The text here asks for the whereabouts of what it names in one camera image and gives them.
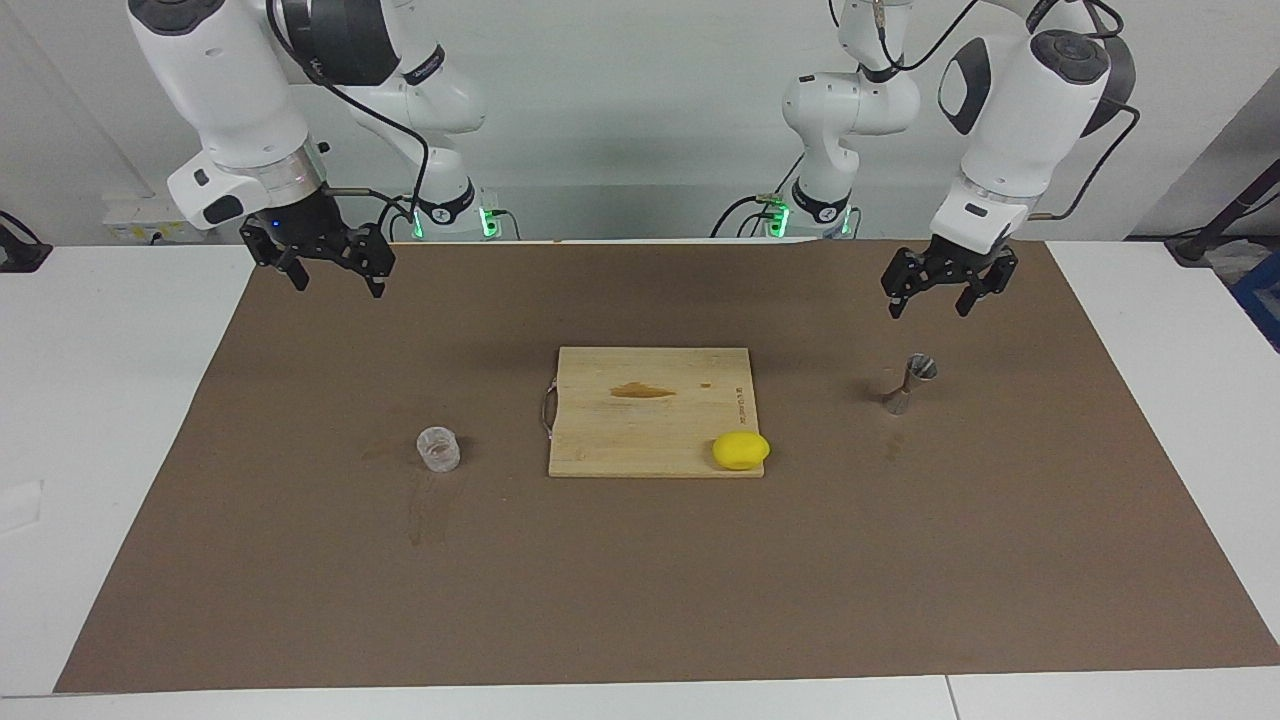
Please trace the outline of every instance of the stain on cutting board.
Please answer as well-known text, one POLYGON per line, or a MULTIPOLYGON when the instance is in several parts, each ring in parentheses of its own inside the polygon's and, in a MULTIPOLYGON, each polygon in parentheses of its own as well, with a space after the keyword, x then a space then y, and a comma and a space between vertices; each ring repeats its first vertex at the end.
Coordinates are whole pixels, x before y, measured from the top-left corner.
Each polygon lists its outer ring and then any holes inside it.
POLYGON ((609 395, 613 397, 625 397, 627 400, 657 400, 659 397, 675 397, 676 391, 652 387, 644 383, 627 383, 613 388, 609 391, 609 395))

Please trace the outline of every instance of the cutting board handle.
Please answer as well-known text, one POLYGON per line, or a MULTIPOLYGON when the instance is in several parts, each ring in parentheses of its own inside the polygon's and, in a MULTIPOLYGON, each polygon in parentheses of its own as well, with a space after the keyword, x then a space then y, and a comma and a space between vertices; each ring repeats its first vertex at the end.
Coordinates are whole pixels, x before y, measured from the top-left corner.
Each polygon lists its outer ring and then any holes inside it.
POLYGON ((552 429, 556 425, 556 419, 550 418, 550 404, 552 396, 559 396, 559 378, 552 378, 550 387, 547 388, 547 395, 543 396, 543 429, 547 430, 547 439, 552 439, 556 432, 552 429))

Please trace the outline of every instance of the clear glass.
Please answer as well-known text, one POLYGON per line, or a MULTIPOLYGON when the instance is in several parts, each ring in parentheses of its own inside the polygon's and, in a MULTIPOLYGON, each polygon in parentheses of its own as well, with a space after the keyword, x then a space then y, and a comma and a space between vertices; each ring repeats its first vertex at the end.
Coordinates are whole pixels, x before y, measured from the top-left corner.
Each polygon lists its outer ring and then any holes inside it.
POLYGON ((448 428, 428 428, 417 436, 417 452, 433 473, 452 473, 462 462, 458 438, 448 428))

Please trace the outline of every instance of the metal handle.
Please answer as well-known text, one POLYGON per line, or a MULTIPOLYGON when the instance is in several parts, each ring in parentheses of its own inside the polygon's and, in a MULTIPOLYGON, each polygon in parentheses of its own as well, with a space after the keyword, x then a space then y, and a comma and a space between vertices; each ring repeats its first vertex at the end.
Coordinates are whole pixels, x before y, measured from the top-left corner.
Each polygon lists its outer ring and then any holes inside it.
POLYGON ((552 378, 552 386, 547 388, 547 395, 543 396, 543 429, 547 430, 547 439, 552 439, 554 430, 552 430, 552 424, 554 420, 548 420, 547 414, 550 410, 549 404, 553 395, 559 392, 559 378, 552 378))

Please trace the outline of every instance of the white table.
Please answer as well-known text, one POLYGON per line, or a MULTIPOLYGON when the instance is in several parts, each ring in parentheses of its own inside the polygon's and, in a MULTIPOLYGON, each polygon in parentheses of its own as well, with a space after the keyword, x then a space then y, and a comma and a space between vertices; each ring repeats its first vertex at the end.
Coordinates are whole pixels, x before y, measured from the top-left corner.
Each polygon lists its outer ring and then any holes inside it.
MULTIPOLYGON (((1280 630, 1280 355, 1207 270, 1153 245, 1052 250, 1272 634, 1280 630)), ((1280 669, 781 683, 215 692, 52 691, 252 263, 237 247, 60 249, 0 277, 0 720, 221 717, 1274 719, 1280 669)), ((1015 302, 1011 293, 996 302, 1015 302)))

